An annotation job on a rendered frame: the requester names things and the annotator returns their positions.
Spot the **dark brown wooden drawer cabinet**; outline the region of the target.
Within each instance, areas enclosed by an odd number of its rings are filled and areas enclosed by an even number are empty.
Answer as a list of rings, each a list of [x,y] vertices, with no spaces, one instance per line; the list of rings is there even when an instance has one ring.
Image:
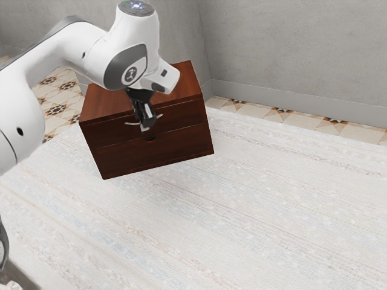
[[[191,61],[174,64],[181,73],[171,94],[156,92],[159,118],[142,132],[125,91],[91,83],[79,126],[103,179],[214,153],[203,94]]]

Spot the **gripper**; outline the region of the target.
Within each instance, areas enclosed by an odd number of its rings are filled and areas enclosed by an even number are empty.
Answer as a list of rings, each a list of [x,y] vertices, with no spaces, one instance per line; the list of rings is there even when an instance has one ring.
[[[150,104],[155,92],[147,89],[132,88],[125,88],[125,92],[134,108],[135,119],[141,123],[141,131],[149,130],[157,119],[157,115]]]

